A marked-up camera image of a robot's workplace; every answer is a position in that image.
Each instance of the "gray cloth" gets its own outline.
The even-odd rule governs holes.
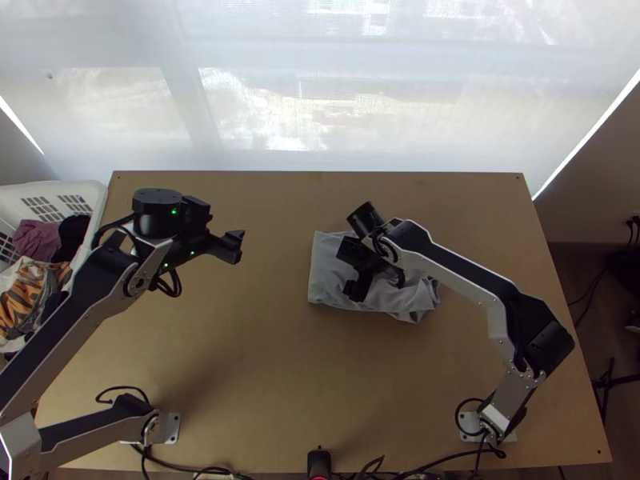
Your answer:
[[[369,293],[362,303],[356,303],[342,292],[347,280],[355,280],[354,268],[335,255],[342,238],[354,237],[353,232],[324,234],[315,232],[309,273],[309,303],[322,303],[345,310],[385,312],[397,320],[418,323],[425,312],[440,303],[438,281],[420,270],[405,270],[404,288],[395,286],[392,269],[374,277]]]

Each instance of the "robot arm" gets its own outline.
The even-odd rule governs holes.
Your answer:
[[[384,222],[370,203],[360,206],[347,221],[358,239],[346,238],[337,256],[359,273],[358,280],[345,286],[344,292],[352,300],[364,300],[373,275],[394,268],[400,272],[422,270],[487,309],[489,337],[507,370],[496,390],[476,410],[476,431],[464,430],[463,438],[477,441],[488,431],[489,442],[499,444],[524,418],[526,403],[535,389],[572,351],[573,337],[542,300],[437,245],[416,222],[399,218]]]
[[[0,468],[10,480],[34,478],[112,442],[175,443],[179,415],[162,414],[131,394],[119,395],[107,410],[41,429],[30,409],[103,320],[145,291],[162,290],[161,275],[178,279],[175,267],[201,254],[240,261],[244,231],[210,234],[209,208],[174,190],[138,190],[134,213],[98,231],[70,294],[0,373]],[[99,237],[113,228],[99,246]],[[125,238],[134,244],[132,253],[121,250]]]

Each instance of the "tiger print cloth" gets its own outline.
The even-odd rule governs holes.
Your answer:
[[[14,340],[36,331],[42,323],[46,300],[71,279],[68,262],[36,262],[22,257],[14,283],[0,294],[0,335]]]

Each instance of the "floor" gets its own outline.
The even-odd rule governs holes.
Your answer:
[[[565,296],[573,300],[585,291],[589,281],[602,269],[605,247],[558,244],[550,246]],[[585,307],[582,302],[572,307],[574,321]],[[635,374],[640,371],[638,352],[640,335],[623,329],[631,310],[640,307],[640,301],[625,292],[610,276],[601,281],[589,313],[578,329],[578,338],[585,354],[586,365],[592,378],[599,377],[607,368],[610,357],[616,358],[614,376]],[[566,480],[617,480],[634,478],[640,471],[640,382],[619,386],[611,391],[606,420],[606,432],[614,461],[592,466],[565,466]],[[188,474],[151,473],[155,480],[186,480]],[[469,472],[451,472],[452,478],[467,478]],[[94,470],[58,469],[51,472],[51,480],[138,480],[139,472],[107,472]],[[275,480],[282,476],[255,475],[256,480]],[[287,475],[291,478],[304,478]],[[545,478],[562,480],[558,468],[481,471],[484,480],[533,480]]]

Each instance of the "black cloth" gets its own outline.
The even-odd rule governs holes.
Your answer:
[[[58,227],[62,246],[52,257],[52,263],[71,262],[74,259],[78,248],[84,242],[90,220],[89,215],[73,215],[62,220]]]

